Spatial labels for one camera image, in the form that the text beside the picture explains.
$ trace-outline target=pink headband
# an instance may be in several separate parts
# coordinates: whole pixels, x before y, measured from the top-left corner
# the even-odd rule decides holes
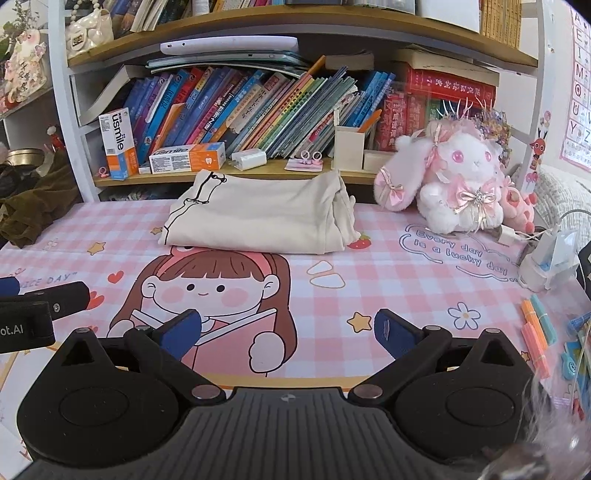
[[[170,249],[170,254],[172,255],[172,257],[169,258],[166,262],[164,262],[164,265],[162,265],[162,267],[160,267],[158,269],[158,271],[156,272],[156,276],[159,277],[164,272],[166,272],[170,267],[172,267],[176,262],[182,260],[185,257],[188,257],[189,255],[193,255],[193,254],[196,254],[199,252],[207,252],[207,251],[213,251],[213,248],[191,247],[191,248],[185,249],[184,247],[172,247]],[[256,266],[261,270],[263,276],[266,277],[266,276],[272,274],[271,265],[269,264],[269,262],[267,261],[267,259],[265,258],[265,256],[262,253],[258,253],[258,252],[236,252],[236,253],[244,255],[245,257],[250,258],[254,263],[256,263]]]

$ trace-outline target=cartoon girl illustration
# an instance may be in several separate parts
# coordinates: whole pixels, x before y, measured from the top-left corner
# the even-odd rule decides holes
[[[290,283],[281,255],[172,247],[139,274],[108,336],[195,309],[202,334],[183,363],[201,374],[267,374],[296,350]]]

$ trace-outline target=metal screw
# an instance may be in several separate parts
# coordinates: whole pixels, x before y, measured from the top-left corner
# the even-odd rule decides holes
[[[362,385],[357,385],[353,389],[353,393],[357,395],[359,398],[372,400],[381,397],[384,391],[377,385],[364,383]]]
[[[199,400],[211,400],[216,398],[222,390],[215,385],[197,385],[191,390],[191,395]]]

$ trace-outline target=stacked magazines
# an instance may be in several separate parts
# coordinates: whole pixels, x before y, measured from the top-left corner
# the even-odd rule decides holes
[[[147,77],[136,79],[124,102],[139,163],[161,147],[220,141],[227,156],[250,148],[266,151],[268,158],[327,152],[335,139],[335,112],[340,125],[358,127],[393,78],[370,72],[359,91],[345,68],[317,76],[324,57],[307,70],[298,61],[239,66],[173,57],[149,62],[152,75],[146,70]]]

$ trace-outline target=orange straw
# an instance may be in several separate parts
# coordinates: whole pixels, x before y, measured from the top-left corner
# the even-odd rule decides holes
[[[548,342],[544,336],[544,331],[540,325],[540,320],[535,314],[534,306],[531,304],[531,300],[527,299],[521,302],[521,310],[523,310],[525,321],[531,324],[531,326],[534,328],[535,335],[538,338],[540,346],[542,347],[542,351],[545,352],[548,349]]]

